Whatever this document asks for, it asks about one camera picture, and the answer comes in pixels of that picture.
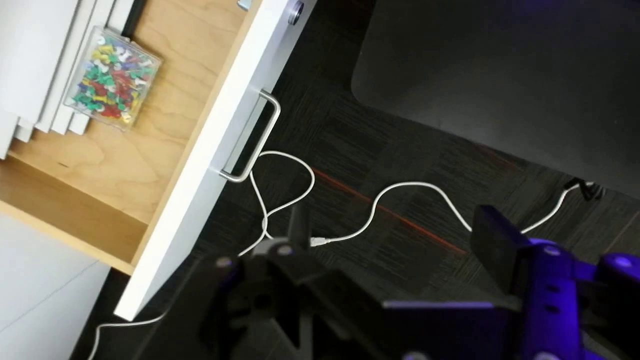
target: white cable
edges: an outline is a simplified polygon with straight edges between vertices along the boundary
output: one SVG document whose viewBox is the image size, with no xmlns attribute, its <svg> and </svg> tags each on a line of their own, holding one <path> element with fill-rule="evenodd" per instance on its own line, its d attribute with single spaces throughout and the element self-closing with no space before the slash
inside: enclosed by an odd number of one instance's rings
<svg viewBox="0 0 640 360">
<path fill-rule="evenodd" d="M 429 184 L 429 181 L 396 181 L 396 184 L 386 186 L 386 187 L 373 197 L 373 204 L 372 204 L 372 209 L 369 209 L 369 213 L 368 213 L 368 219 L 364 222 L 364 226 L 362 226 L 359 229 L 355 229 L 355 231 L 352 231 L 352 233 L 348 233 L 348 235 L 337 235 L 337 237 L 311 237 L 309 245 L 323 245 L 323 243 L 332 243 L 332 241 L 346 241 L 346 239 L 352 239 L 352 237 L 359 235 L 359 233 L 372 223 L 372 219 L 373 219 L 373 216 L 375 216 L 375 207 L 378 207 L 380 197 L 382 197 L 386 191 L 396 189 L 396 187 L 429 187 L 429 189 L 438 191 L 438 194 L 443 197 L 443 202 L 448 204 L 448 207 L 454 211 L 454 216 L 457 217 L 457 222 L 464 226 L 464 229 L 472 231 L 472 226 L 462 217 L 462 213 L 457 211 L 457 207 L 454 205 L 454 202 L 448 197 L 448 194 L 445 194 L 442 187 L 438 187 L 438 186 L 433 186 L 433 184 Z"/>
<path fill-rule="evenodd" d="M 539 217 L 538 222 L 525 226 L 525 228 L 522 229 L 522 233 L 527 233 L 527 231 L 536 229 L 538 226 L 542 226 L 544 222 L 547 222 L 549 217 L 554 217 L 554 216 L 557 213 L 560 205 L 563 204 L 563 197 L 565 197 L 571 189 L 576 189 L 576 187 L 580 187 L 580 186 L 571 186 L 571 187 L 561 189 L 561 194 L 560 194 L 554 209 L 549 209 L 549 211 L 547 211 L 544 217 Z"/>
<path fill-rule="evenodd" d="M 97 324 L 97 326 L 96 326 L 94 345 L 91 345 L 91 352 L 88 354 L 88 360 L 94 360 L 94 356 L 96 356 L 96 352 L 97 352 L 102 328 L 135 328 L 135 326 L 155 324 L 155 321 L 160 321 L 161 317 L 164 317 L 164 314 L 160 314 L 158 317 L 142 319 L 142 321 L 105 321 L 105 324 Z"/>
<path fill-rule="evenodd" d="M 292 197 L 292 200 L 276 205 L 273 209 L 266 209 L 263 197 L 262 197 L 259 187 L 257 187 L 255 177 L 254 177 L 254 171 L 249 171 L 249 181 L 251 181 L 251 187 L 254 187 L 254 191 L 255 191 L 255 197 L 257 197 L 257 204 L 259 204 L 259 209 L 262 209 L 262 233 L 255 237 L 254 243 L 249 243 L 247 247 L 243 247 L 237 256 L 243 256 L 245 251 L 254 249 L 263 237 L 273 237 L 273 235 L 268 231 L 268 217 L 273 216 L 273 213 L 278 213 L 278 211 L 282 211 L 282 209 L 286 209 L 286 207 L 289 207 L 289 205 L 294 205 L 294 204 L 297 204 L 297 202 L 304 200 L 304 197 L 314 189 L 314 186 L 316 186 L 316 173 L 314 173 L 311 165 L 307 165 L 301 158 L 292 156 L 292 153 L 287 153 L 287 152 L 280 152 L 280 149 L 263 149 L 263 152 L 259 153 L 259 158 L 262 158 L 262 156 L 282 156 L 282 158 L 287 158 L 287 160 L 292 160 L 292 162 L 297 162 L 297 163 L 307 171 L 309 181 L 307 181 L 307 187 L 305 187 L 300 196 L 295 196 L 295 197 Z"/>
</svg>

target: white drawer front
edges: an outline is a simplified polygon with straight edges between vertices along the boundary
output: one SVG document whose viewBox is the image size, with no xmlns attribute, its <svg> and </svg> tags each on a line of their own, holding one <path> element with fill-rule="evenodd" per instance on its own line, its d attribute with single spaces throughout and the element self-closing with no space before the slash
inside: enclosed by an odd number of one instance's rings
<svg viewBox="0 0 640 360">
<path fill-rule="evenodd" d="M 295 1 L 262 0 L 173 191 L 119 297 L 116 315 L 134 319 L 194 247 L 225 184 L 216 170 L 232 167 L 236 162 L 263 106 L 257 93 L 262 88 L 269 90 L 278 80 L 314 6 L 314 1 L 305 0 L 305 16 L 295 25 L 289 25 Z"/>
</svg>

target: plastic container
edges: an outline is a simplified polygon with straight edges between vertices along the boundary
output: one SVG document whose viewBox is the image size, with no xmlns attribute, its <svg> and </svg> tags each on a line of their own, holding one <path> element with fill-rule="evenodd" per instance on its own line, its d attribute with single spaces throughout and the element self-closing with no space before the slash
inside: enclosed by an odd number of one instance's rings
<svg viewBox="0 0 640 360">
<path fill-rule="evenodd" d="M 107 28 L 94 28 L 64 104 L 100 121 L 132 125 L 160 59 Z"/>
</svg>

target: open drawer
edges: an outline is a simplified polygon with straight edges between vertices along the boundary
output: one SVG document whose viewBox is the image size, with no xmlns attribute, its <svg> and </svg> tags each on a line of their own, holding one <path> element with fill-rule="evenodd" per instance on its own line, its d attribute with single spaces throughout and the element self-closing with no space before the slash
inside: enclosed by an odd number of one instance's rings
<svg viewBox="0 0 640 360">
<path fill-rule="evenodd" d="M 16 145 L 0 209 L 130 274 L 116 314 L 132 319 L 191 249 L 314 0 L 300 6 L 147 0 L 135 40 L 164 63 L 134 128 Z"/>
</svg>

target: drawer handle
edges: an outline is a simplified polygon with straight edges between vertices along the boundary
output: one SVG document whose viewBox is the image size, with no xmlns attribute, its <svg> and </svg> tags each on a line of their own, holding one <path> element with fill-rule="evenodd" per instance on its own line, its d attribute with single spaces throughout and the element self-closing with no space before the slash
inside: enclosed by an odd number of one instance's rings
<svg viewBox="0 0 640 360">
<path fill-rule="evenodd" d="M 259 152 L 262 152 L 268 135 L 271 134 L 271 130 L 273 130 L 273 125 L 276 125 L 276 121 L 278 121 L 278 118 L 280 118 L 280 112 L 282 112 L 280 101 L 278 101 L 271 93 L 268 93 L 268 91 L 263 91 L 263 90 L 259 90 L 259 95 L 273 106 L 273 112 L 271 112 L 271 115 L 268 118 L 268 123 L 266 123 L 266 128 L 263 128 L 262 135 L 257 137 L 257 143 L 255 143 L 251 156 L 247 158 L 243 170 L 242 170 L 237 176 L 234 176 L 234 173 L 229 173 L 229 171 L 224 171 L 224 170 L 217 171 L 217 173 L 219 173 L 222 177 L 225 177 L 227 181 L 236 181 L 236 184 L 237 184 L 237 181 L 243 181 L 243 180 L 247 177 L 247 173 L 251 171 L 251 167 L 254 167 L 255 160 L 257 160 L 257 156 L 259 156 Z"/>
</svg>

